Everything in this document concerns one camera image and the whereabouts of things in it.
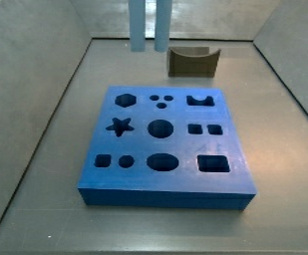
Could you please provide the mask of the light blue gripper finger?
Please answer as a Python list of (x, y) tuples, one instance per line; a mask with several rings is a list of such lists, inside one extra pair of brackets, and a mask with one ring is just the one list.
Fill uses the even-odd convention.
[(133, 52), (145, 47), (145, 0), (128, 0), (129, 43)]
[(155, 0), (154, 49), (164, 52), (168, 41), (171, 0)]

